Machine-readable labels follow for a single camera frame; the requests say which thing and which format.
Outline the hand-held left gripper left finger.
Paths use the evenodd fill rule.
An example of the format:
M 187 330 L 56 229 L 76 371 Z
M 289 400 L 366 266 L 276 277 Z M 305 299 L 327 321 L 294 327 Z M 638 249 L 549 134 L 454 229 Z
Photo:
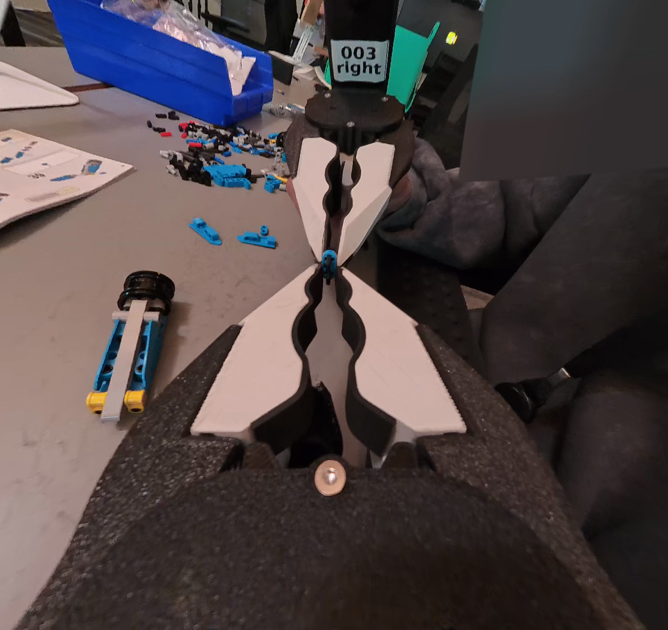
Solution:
M 309 267 L 240 322 L 191 435 L 263 442 L 279 454 L 307 432 L 315 398 L 305 351 L 323 283 L 322 267 Z

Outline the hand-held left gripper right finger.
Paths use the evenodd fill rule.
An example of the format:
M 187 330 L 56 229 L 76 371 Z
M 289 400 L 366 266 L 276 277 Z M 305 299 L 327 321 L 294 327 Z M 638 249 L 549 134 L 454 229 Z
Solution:
M 370 465 L 381 466 L 397 442 L 466 433 L 418 323 L 345 268 L 337 275 L 337 304 L 352 351 L 346 422 Z

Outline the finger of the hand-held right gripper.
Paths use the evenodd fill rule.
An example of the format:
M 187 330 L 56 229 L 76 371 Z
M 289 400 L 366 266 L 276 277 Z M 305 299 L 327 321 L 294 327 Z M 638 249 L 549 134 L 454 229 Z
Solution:
M 309 246 L 316 261 L 329 248 L 332 201 L 339 189 L 339 149 L 322 137 L 301 144 L 293 188 Z
M 337 251 L 339 266 L 360 249 L 388 206 L 394 153 L 394 145 L 385 142 L 373 142 L 355 152 L 351 174 L 356 180 L 341 224 Z

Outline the pile of small building pieces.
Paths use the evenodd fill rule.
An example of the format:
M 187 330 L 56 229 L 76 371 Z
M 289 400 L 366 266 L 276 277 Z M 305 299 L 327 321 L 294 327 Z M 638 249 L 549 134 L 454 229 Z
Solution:
M 249 191 L 257 181 L 263 181 L 267 192 L 287 190 L 285 132 L 263 136 L 243 126 L 207 125 L 196 120 L 182 122 L 175 111 L 156 114 L 155 119 L 175 122 L 185 143 L 182 150 L 160 152 L 167 161 L 168 174 L 207 187 Z M 267 159 L 269 167 L 255 172 L 243 162 L 230 162 L 235 156 Z

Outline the black wheel blue beam assembly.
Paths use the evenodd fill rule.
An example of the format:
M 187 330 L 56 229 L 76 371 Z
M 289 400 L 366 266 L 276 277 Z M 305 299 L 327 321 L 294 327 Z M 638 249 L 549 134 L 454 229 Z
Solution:
M 130 273 L 112 314 L 113 329 L 86 405 L 101 422 L 144 411 L 162 351 L 175 293 L 173 281 L 151 271 Z

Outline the person's right forearm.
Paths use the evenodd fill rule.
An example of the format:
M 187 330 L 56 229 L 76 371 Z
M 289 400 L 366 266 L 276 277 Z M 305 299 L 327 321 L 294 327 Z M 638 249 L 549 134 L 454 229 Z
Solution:
M 385 242 L 455 269 L 522 261 L 591 175 L 470 181 L 417 138 L 409 202 L 376 225 Z

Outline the person's right hand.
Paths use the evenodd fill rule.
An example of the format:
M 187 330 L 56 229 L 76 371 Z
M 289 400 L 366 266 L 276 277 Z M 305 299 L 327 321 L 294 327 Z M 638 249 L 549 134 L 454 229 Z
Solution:
M 396 185 L 392 189 L 392 193 L 388 201 L 388 206 L 385 209 L 385 217 L 393 214 L 405 206 L 409 202 L 411 195 L 412 182 L 410 175 L 407 173 L 399 181 L 397 181 Z

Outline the green plastic bin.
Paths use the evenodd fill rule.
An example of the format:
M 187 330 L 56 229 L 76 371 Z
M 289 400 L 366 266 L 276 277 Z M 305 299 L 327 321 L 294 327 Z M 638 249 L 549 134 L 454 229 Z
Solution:
M 428 49 L 436 37 L 440 22 L 432 27 L 429 36 L 422 36 L 396 25 L 387 93 L 404 105 L 408 112 L 418 89 Z

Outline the black office chair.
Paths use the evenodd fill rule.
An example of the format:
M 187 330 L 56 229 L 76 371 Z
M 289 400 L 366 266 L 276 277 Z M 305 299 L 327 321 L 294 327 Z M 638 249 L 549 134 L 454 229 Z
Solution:
M 298 19 L 296 0 L 265 0 L 264 16 L 266 23 L 264 49 L 289 55 Z

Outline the clear plastic bags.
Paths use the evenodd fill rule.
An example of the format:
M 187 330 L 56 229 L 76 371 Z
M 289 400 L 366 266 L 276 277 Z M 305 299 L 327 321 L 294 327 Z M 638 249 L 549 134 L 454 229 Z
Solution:
M 244 56 L 238 46 L 213 33 L 175 0 L 101 0 L 101 8 L 154 31 L 223 58 L 234 97 L 242 93 L 256 58 Z

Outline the person's dark grey jacket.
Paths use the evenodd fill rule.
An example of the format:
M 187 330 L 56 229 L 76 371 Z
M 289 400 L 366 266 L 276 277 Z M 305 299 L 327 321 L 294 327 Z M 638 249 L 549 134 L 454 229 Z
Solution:
M 592 175 L 482 318 L 492 384 L 579 379 L 553 460 L 598 563 L 667 628 L 667 171 Z

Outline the blue plastic bin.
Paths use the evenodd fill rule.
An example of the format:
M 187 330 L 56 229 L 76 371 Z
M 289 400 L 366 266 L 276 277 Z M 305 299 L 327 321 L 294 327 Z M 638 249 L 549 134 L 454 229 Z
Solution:
M 233 95 L 223 58 L 113 14 L 101 2 L 47 0 L 77 73 L 213 125 L 253 117 L 272 100 L 270 55 L 236 44 L 256 60 Z

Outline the open instruction booklet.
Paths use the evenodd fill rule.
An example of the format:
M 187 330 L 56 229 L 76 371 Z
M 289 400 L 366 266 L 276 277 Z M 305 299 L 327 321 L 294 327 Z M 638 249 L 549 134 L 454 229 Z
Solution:
M 18 130 L 1 132 L 1 228 L 87 197 L 134 167 Z

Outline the white folding stand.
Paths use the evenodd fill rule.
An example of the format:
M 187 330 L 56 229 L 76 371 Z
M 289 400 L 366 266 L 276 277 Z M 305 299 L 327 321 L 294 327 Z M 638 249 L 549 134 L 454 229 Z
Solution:
M 9 16 L 12 0 L 1 0 L 1 24 Z M 1 110 L 75 106 L 79 98 L 52 83 L 7 63 L 1 63 Z

